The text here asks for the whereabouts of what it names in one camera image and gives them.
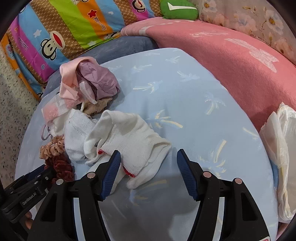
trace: colorful striped blanket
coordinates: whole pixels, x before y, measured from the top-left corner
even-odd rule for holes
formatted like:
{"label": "colorful striped blanket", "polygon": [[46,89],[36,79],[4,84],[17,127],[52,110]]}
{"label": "colorful striped blanket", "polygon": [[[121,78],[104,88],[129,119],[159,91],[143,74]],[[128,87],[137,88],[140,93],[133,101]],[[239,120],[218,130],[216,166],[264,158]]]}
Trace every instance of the colorful striped blanket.
{"label": "colorful striped blanket", "polygon": [[33,0],[8,30],[41,85],[61,64],[119,37],[133,22],[160,16],[158,0]]}

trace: purple cloth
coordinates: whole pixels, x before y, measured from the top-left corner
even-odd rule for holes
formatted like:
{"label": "purple cloth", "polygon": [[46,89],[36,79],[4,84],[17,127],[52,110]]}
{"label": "purple cloth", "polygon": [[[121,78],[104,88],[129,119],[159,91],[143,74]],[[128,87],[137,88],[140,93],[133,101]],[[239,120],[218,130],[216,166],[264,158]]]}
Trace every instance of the purple cloth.
{"label": "purple cloth", "polygon": [[93,89],[96,99],[102,99],[104,97],[112,97],[117,94],[119,90],[119,84],[115,75],[107,68],[94,64],[88,60],[83,60],[77,67],[77,80],[80,83],[83,80],[87,80],[93,85],[96,91]]}

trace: bed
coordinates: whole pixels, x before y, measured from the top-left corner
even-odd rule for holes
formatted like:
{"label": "bed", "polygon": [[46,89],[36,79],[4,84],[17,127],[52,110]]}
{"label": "bed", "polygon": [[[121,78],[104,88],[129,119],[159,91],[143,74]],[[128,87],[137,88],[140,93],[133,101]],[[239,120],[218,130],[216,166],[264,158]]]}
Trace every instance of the bed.
{"label": "bed", "polygon": [[[152,180],[128,190],[123,179],[115,193],[99,204],[110,239],[187,240],[199,204],[188,195],[177,167],[176,153],[183,148],[191,161],[217,177],[242,178],[263,215],[271,240],[275,240],[278,217],[271,165],[255,127],[227,89],[193,57],[176,48],[140,52],[102,66],[114,73],[120,85],[120,93],[108,109],[139,114],[172,142]],[[39,159],[39,148],[47,143],[40,138],[44,125],[41,108],[58,91],[45,96],[32,116],[15,178],[44,163]],[[72,165],[76,179],[91,168],[84,161]],[[81,241],[84,236],[78,200],[74,202]],[[214,240],[219,240],[222,220],[223,199]]]}

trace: palm tree print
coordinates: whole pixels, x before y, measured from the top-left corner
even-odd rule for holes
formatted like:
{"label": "palm tree print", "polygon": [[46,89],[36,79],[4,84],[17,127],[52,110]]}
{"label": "palm tree print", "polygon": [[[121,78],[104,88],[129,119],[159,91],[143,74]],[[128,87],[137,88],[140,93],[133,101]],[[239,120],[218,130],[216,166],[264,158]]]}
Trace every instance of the palm tree print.
{"label": "palm tree print", "polygon": [[249,134],[252,137],[253,141],[258,143],[257,149],[261,150],[262,147],[263,147],[263,143],[262,143],[261,138],[259,137],[259,135],[252,132],[252,131],[249,131],[248,129],[246,129],[244,127],[242,129],[243,129],[244,132],[246,132],[247,134]]}
{"label": "palm tree print", "polygon": [[143,71],[145,68],[152,66],[152,64],[148,64],[148,65],[140,65],[140,66],[134,66],[131,69],[131,73],[135,74],[135,73],[140,73],[141,71]]}
{"label": "palm tree print", "polygon": [[190,80],[198,80],[200,77],[196,76],[195,74],[184,74],[182,73],[180,70],[177,71],[177,73],[180,75],[180,77],[182,78],[181,82],[187,82]]}
{"label": "palm tree print", "polygon": [[211,105],[209,106],[209,108],[206,111],[206,114],[207,115],[210,115],[213,112],[214,109],[218,109],[219,108],[219,104],[221,104],[223,106],[226,106],[225,103],[222,100],[220,100],[218,98],[215,98],[212,93],[209,93],[208,92],[205,95],[205,98],[206,98],[205,99],[205,102],[210,101],[210,103],[211,103]]}
{"label": "palm tree print", "polygon": [[221,178],[220,174],[226,172],[226,169],[223,168],[225,164],[225,159],[221,160],[219,155],[227,143],[226,140],[221,140],[217,145],[216,149],[213,151],[211,150],[208,154],[208,160],[203,159],[201,156],[198,156],[198,159],[203,162],[209,162],[210,166],[208,167],[209,171],[212,172],[217,178]]}
{"label": "palm tree print", "polygon": [[152,51],[145,54],[145,56],[151,56],[151,55],[160,55],[160,53],[154,53]]}
{"label": "palm tree print", "polygon": [[146,204],[150,202],[149,198],[146,197],[147,194],[155,190],[164,189],[164,188],[168,188],[168,181],[166,179],[155,181],[142,188],[131,189],[129,201],[134,206],[139,206],[140,204]]}
{"label": "palm tree print", "polygon": [[111,72],[117,70],[117,69],[120,69],[122,67],[122,65],[120,66],[115,66],[115,67],[107,67]]}
{"label": "palm tree print", "polygon": [[166,59],[166,61],[169,61],[169,62],[171,62],[172,64],[176,64],[176,63],[179,62],[179,60],[178,60],[179,57],[180,57],[180,56],[172,57],[172,58]]}
{"label": "palm tree print", "polygon": [[153,126],[156,126],[157,128],[160,129],[162,128],[162,125],[169,125],[177,129],[183,128],[181,124],[169,120],[171,119],[170,116],[160,117],[163,111],[165,110],[154,112],[149,116],[148,119],[145,120],[151,129],[153,129]]}
{"label": "palm tree print", "polygon": [[248,44],[247,42],[245,42],[241,39],[225,39],[225,40],[249,49],[250,50],[249,53],[252,57],[259,60],[266,67],[268,67],[271,71],[276,73],[276,68],[273,65],[273,63],[278,62],[279,60],[276,57],[274,57],[273,55],[271,55],[270,53],[267,53],[266,51],[264,51],[262,49],[257,49],[254,46]]}
{"label": "palm tree print", "polygon": [[154,81],[154,82],[148,83],[146,86],[135,86],[133,90],[142,90],[142,91],[151,90],[150,94],[152,94],[154,91],[159,89],[159,85],[162,82],[163,82],[162,80]]}

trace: brown scrunchie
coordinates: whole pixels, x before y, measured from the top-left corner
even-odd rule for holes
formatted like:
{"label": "brown scrunchie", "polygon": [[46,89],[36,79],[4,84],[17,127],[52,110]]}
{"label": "brown scrunchie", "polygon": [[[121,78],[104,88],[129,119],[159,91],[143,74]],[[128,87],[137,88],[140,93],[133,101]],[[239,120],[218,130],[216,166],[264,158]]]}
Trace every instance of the brown scrunchie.
{"label": "brown scrunchie", "polygon": [[47,160],[49,157],[59,156],[65,152],[64,135],[56,136],[47,145],[40,147],[40,159]]}
{"label": "brown scrunchie", "polygon": [[97,100],[97,104],[92,104],[90,101],[84,102],[83,113],[87,115],[96,115],[104,110],[107,107],[108,102],[112,100],[111,97],[103,98]]}
{"label": "brown scrunchie", "polygon": [[57,179],[60,178],[65,182],[74,181],[74,173],[70,164],[70,160],[64,154],[47,158],[45,160],[45,164],[46,165],[44,169],[53,167],[57,173],[57,177],[52,179],[52,184],[54,184]]}

